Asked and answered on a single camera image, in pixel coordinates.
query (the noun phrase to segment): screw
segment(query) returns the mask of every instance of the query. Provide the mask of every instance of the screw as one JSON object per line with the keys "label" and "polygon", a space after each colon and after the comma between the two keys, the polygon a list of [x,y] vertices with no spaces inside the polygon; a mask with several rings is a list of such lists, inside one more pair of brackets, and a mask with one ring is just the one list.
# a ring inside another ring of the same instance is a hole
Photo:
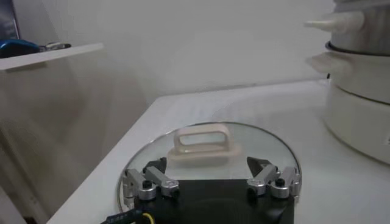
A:
{"label": "screw", "polygon": [[152,188],[152,182],[150,180],[144,180],[142,182],[142,188],[143,189],[150,189],[150,188]]}
{"label": "screw", "polygon": [[284,179],[278,178],[277,180],[275,180],[275,185],[277,187],[283,187],[285,185]]}

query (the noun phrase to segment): white lid handle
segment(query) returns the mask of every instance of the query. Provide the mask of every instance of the white lid handle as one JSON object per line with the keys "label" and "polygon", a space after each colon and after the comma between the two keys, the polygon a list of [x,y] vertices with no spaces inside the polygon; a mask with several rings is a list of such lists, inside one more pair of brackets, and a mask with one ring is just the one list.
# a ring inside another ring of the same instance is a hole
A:
{"label": "white lid handle", "polygon": [[[183,144],[181,138],[191,135],[202,135],[209,133],[221,133],[224,135],[224,141],[199,142],[195,144]],[[184,153],[209,153],[215,151],[231,151],[233,139],[228,128],[223,124],[205,124],[181,128],[176,131],[174,136],[175,151],[178,154]]]}

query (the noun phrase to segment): shelf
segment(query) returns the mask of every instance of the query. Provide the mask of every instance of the shelf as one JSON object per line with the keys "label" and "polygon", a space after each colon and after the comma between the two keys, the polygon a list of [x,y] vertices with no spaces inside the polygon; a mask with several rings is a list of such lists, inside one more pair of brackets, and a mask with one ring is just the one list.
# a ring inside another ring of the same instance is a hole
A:
{"label": "shelf", "polygon": [[67,49],[56,50],[56,51],[47,51],[42,53],[27,54],[27,55],[11,57],[11,58],[3,58],[0,59],[0,70],[17,68],[25,65],[31,65],[35,63],[58,59],[58,58],[69,57],[72,55],[98,51],[103,49],[103,47],[104,45],[102,43],[88,44],[88,45],[70,47]]}

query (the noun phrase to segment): white countertop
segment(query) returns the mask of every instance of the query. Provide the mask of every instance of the white countertop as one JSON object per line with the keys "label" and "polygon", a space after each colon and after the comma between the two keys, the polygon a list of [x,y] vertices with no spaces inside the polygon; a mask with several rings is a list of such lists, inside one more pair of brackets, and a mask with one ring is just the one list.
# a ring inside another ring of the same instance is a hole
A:
{"label": "white countertop", "polygon": [[142,146],[200,122],[265,128],[296,153],[303,186],[295,223],[389,223],[390,166],[339,142],[324,126],[327,80],[184,94],[157,99],[48,223],[101,223],[116,214],[116,185]]}

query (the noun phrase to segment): glass lid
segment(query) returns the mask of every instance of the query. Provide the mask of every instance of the glass lid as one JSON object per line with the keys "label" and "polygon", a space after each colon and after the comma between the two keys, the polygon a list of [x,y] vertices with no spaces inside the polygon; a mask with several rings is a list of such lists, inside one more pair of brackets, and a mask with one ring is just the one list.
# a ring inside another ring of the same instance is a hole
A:
{"label": "glass lid", "polygon": [[[301,169],[293,151],[272,133],[246,124],[216,122],[196,124],[163,135],[145,145],[126,169],[141,172],[150,161],[166,158],[165,175],[175,180],[249,179],[247,158],[266,159],[283,170]],[[128,210],[118,181],[117,200]]]}

